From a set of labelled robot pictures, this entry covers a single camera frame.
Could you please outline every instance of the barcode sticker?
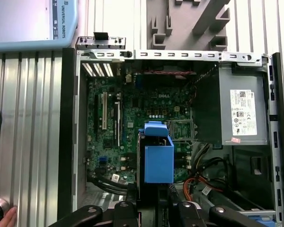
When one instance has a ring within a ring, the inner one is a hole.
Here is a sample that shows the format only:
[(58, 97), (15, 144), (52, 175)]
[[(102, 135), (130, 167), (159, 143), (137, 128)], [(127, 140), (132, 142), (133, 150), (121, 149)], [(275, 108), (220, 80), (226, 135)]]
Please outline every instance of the barcode sticker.
[(208, 195), (211, 190), (212, 190), (212, 189), (211, 189), (210, 187), (205, 186), (205, 188), (202, 190), (202, 193), (203, 193), (204, 195)]
[(251, 90), (231, 90), (232, 135), (257, 135), (255, 93)]
[(120, 176), (118, 174), (113, 174), (112, 181), (118, 183)]

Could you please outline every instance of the pink sticker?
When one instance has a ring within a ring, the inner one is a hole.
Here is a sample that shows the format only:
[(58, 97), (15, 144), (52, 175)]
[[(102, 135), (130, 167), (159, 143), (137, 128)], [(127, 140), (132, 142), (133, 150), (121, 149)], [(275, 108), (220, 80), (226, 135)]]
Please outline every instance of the pink sticker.
[(231, 141), (234, 143), (241, 143), (241, 139), (234, 138), (234, 137), (231, 138)]

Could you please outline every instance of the finger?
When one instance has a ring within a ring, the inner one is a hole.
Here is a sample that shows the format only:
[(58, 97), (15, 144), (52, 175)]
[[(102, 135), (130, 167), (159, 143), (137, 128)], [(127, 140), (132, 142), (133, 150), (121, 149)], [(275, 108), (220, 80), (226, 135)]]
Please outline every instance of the finger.
[(10, 222), (10, 220), (13, 218), (14, 214), (16, 213), (16, 211), (17, 211), (16, 207), (13, 207), (12, 209), (10, 209), (6, 213), (4, 218), (1, 220), (0, 227), (6, 227), (8, 225), (8, 223)]
[(12, 217), (12, 219), (9, 222), (8, 226), (6, 226), (6, 227), (14, 227), (15, 223), (16, 223), (16, 220), (17, 220), (17, 214), (14, 214), (14, 216)]

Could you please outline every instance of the green circuit board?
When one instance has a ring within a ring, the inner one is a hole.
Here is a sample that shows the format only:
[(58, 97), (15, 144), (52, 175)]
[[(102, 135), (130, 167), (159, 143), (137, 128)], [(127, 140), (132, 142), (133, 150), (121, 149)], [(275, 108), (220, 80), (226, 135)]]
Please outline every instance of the green circuit board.
[(106, 178), (135, 180), (138, 130), (164, 122), (175, 145), (175, 182), (188, 176), (194, 124), (185, 86), (146, 86), (143, 75), (94, 78), (88, 82), (87, 168)]

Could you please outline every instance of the pcie slot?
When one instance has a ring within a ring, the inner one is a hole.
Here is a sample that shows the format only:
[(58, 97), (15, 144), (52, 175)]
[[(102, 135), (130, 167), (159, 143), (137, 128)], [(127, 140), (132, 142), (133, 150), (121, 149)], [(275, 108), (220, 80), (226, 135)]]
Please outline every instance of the pcie slot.
[(120, 121), (121, 109), (120, 102), (114, 104), (114, 144), (120, 146)]
[(98, 128), (99, 128), (99, 95), (95, 95), (94, 97), (94, 134), (96, 135), (96, 139), (98, 139)]
[(102, 94), (102, 129), (107, 129), (107, 92)]

